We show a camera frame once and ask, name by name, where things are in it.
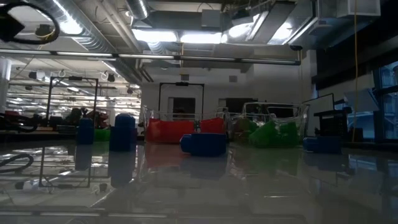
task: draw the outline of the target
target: blue container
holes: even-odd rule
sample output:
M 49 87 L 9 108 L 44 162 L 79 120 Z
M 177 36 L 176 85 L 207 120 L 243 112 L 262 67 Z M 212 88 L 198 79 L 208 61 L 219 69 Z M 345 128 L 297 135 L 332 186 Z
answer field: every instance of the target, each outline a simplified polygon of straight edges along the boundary
M 90 168 L 93 156 L 94 126 L 90 118 L 79 122 L 76 137 L 75 170 L 84 171 Z
M 114 127 L 111 127 L 109 151 L 130 152 L 135 151 L 137 143 L 136 120 L 129 114 L 116 116 Z
M 341 138 L 317 136 L 304 138 L 303 147 L 308 152 L 341 154 Z
M 220 156 L 226 152 L 226 135 L 212 133 L 185 134 L 180 140 L 183 152 L 193 156 Z
M 94 143 L 94 125 L 90 118 L 82 118 L 77 129 L 76 144 Z

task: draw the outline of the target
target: blue barrel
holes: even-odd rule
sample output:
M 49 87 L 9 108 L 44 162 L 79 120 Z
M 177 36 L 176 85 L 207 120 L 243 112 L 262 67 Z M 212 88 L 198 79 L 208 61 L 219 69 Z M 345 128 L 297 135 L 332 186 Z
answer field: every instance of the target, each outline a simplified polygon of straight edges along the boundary
M 94 125 L 90 118 L 82 118 L 77 128 L 77 144 L 93 144 L 94 143 Z
M 75 170 L 87 170 L 93 156 L 94 126 L 89 118 L 82 118 L 79 122 L 76 137 Z
M 183 152 L 193 156 L 220 156 L 226 152 L 226 135 L 212 133 L 185 134 L 180 140 Z
M 116 116 L 114 127 L 111 127 L 109 151 L 130 152 L 135 151 L 137 144 L 136 120 L 129 114 Z

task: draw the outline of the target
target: ceiling light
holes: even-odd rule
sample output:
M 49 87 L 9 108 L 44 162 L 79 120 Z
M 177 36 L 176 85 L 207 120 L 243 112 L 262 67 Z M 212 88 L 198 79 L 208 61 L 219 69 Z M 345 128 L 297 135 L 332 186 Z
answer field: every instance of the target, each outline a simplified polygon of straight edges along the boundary
M 75 87 L 68 87 L 68 90 L 79 92 L 79 89 Z
M 66 19 L 60 22 L 60 28 L 62 32 L 66 34 L 81 34 L 83 32 L 83 28 L 77 24 L 77 22 L 72 18 L 71 15 L 69 15 L 67 10 L 57 0 L 53 0 L 53 2 L 66 15 Z
M 252 25 L 253 25 L 253 23 L 250 22 L 250 23 L 234 26 L 229 29 L 228 34 L 233 38 L 240 37 L 240 36 L 248 33 L 250 31 Z
M 176 42 L 177 36 L 174 31 L 169 30 L 138 30 L 133 29 L 132 32 L 137 40 L 145 42 Z
M 63 81 L 60 81 L 60 83 L 61 83 L 62 85 L 66 85 L 66 86 L 69 85 L 69 84 L 67 84 L 66 82 L 63 82 Z
M 190 44 L 219 44 L 221 42 L 221 33 L 192 33 L 181 37 L 181 42 Z

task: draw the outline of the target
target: black cable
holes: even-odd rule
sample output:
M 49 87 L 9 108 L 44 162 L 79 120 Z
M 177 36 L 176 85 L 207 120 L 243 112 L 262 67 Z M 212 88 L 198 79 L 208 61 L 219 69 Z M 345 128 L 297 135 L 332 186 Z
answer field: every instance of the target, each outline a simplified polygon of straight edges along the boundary
M 34 161 L 34 158 L 33 158 L 33 156 L 31 156 L 29 154 L 19 154 L 19 155 L 16 155 L 16 156 L 12 156 L 9 159 L 5 159 L 5 160 L 0 162 L 0 167 L 6 166 L 8 163 L 14 162 L 17 159 L 24 159 L 24 158 L 28 158 L 29 161 L 28 161 L 27 164 L 25 164 L 23 166 L 20 166 L 20 167 L 16 167 L 16 168 L 1 169 L 0 170 L 0 174 L 6 173 L 6 172 L 19 172 L 19 171 L 22 171 L 22 170 L 30 167 L 30 165 L 32 165 L 32 163 Z
M 31 127 L 22 128 L 19 124 Z M 37 129 L 37 123 L 32 118 L 20 115 L 11 115 L 0 113 L 0 130 L 19 131 L 23 133 L 31 133 Z
M 48 13 L 46 10 L 40 8 L 39 6 L 36 6 L 36 5 L 28 3 L 28 2 L 24 2 L 24 1 L 12 2 L 12 3 L 6 4 L 3 7 L 0 7 L 0 13 L 1 14 L 8 13 L 11 9 L 13 9 L 15 7 L 20 7 L 20 6 L 28 6 L 28 7 L 36 9 L 36 10 L 40 11 L 41 13 L 45 14 L 54 23 L 54 30 L 44 40 L 28 40 L 28 39 L 21 39 L 21 38 L 17 38 L 17 37 L 11 37 L 9 39 L 9 41 L 20 43 L 20 44 L 42 45 L 42 44 L 51 43 L 51 42 L 55 41 L 58 38 L 58 36 L 60 35 L 60 25 L 59 25 L 59 23 L 57 22 L 57 20 L 50 13 Z

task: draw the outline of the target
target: ductwork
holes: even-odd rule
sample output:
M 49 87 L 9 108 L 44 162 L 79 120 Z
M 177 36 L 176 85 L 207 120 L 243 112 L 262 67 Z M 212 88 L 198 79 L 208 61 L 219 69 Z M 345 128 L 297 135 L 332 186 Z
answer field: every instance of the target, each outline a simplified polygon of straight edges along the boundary
M 167 50 L 161 42 L 148 42 L 148 47 L 154 54 L 167 54 Z
M 146 0 L 126 0 L 126 4 L 134 19 L 143 20 L 149 16 L 150 8 Z
M 79 32 L 84 38 L 73 38 L 90 52 L 109 52 L 115 53 L 116 49 L 106 40 L 104 35 L 86 17 L 84 12 L 71 0 L 29 0 L 29 2 L 51 12 L 61 25 L 61 30 L 66 33 Z M 140 84 L 142 77 L 125 60 L 117 58 L 116 61 L 106 62 L 112 66 L 126 81 Z

